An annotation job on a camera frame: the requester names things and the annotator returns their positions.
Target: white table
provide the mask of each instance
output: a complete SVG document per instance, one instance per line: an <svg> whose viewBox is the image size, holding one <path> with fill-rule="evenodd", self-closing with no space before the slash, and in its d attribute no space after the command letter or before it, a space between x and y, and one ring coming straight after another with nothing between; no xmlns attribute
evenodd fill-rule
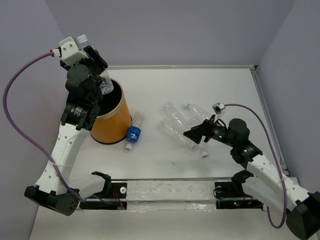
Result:
<svg viewBox="0 0 320 240"><path fill-rule="evenodd" d="M159 134L156 125L164 117L160 108L166 101L177 107L195 103L207 111L217 102L239 103L253 108L266 123L249 69L127 69L109 73L122 85L131 114L136 110L145 113L139 143L127 152L124 142L101 145L88 137L78 154L72 178L81 178L93 171L107 173L113 179L210 178L231 177L242 170L225 145L210 141L209 158L203 160L197 152L179 148ZM251 141L273 161L266 136L255 117L244 109L229 107L223 119L228 123L232 118L247 122ZM206 194L211 194L212 189L210 184ZM193 198L191 192L187 198ZM162 203L156 209L142 205L131 210L129 205L127 211L77 210L69 217L40 207L30 239L296 239L286 226L280 230L272 228L267 214L258 209L215 210L214 205L208 203L179 209L174 204Z"/></svg>

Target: wall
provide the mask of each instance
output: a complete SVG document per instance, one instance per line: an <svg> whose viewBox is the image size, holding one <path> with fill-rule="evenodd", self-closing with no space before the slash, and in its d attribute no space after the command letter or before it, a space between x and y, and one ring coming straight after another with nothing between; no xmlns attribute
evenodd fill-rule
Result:
<svg viewBox="0 0 320 240"><path fill-rule="evenodd" d="M0 92L22 65L57 47L62 33L43 0L0 1ZM66 100L66 71L59 59L36 63L13 84L12 118L51 151ZM46 157L10 126L0 110L0 239L29 239L38 206L24 197L42 173Z"/></svg>
<svg viewBox="0 0 320 240"><path fill-rule="evenodd" d="M293 0L46 0L112 66L257 65Z"/></svg>
<svg viewBox="0 0 320 240"><path fill-rule="evenodd" d="M290 172L320 191L320 1L297 0L258 75Z"/></svg>

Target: robotic arm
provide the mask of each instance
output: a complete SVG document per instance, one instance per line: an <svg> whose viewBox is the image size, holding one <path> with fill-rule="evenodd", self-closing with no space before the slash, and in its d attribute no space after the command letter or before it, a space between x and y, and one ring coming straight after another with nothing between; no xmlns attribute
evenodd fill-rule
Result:
<svg viewBox="0 0 320 240"><path fill-rule="evenodd" d="M199 144L214 139L232 147L230 154L237 164L245 170L232 178L233 182L242 185L246 194L260 200L279 213L283 212L283 194L286 194L286 224L299 239L306 240L320 229L320 193L310 193L295 184L289 177L279 177L278 170L263 155L262 151L249 141L250 130L247 124L238 118L232 119L229 126L220 124L224 105L213 106L216 115L206 119L201 125L192 127L184 136ZM283 191L282 181L286 186Z"/></svg>
<svg viewBox="0 0 320 240"><path fill-rule="evenodd" d="M75 182L69 182L70 173L85 138L89 135L103 99L99 75L108 67L98 51L86 46L82 51L78 42L68 37L54 49L54 55L61 56L60 65L67 70L65 88L69 94L66 100L59 134L52 151L55 163L48 162L41 177L34 186L28 186L24 195L40 206L64 215L71 215L79 199L67 191L55 170L58 167L64 181L72 190L85 199L94 193L108 193L111 189L110 176L93 172Z"/></svg>

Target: blue bottle label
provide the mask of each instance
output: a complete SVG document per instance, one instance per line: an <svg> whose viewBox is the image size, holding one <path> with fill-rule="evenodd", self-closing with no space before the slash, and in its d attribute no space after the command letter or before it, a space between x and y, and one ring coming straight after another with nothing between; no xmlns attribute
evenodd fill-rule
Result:
<svg viewBox="0 0 320 240"><path fill-rule="evenodd" d="M136 143L140 137L141 130L136 126L129 127L126 140L130 143Z"/></svg>

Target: orange bin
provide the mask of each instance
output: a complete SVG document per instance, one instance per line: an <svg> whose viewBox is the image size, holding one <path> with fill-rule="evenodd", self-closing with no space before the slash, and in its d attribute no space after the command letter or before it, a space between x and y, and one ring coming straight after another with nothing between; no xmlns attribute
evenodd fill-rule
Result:
<svg viewBox="0 0 320 240"><path fill-rule="evenodd" d="M91 136L101 144L116 144L126 138L132 119L121 85L112 79L113 91L103 95L99 102L100 113Z"/></svg>

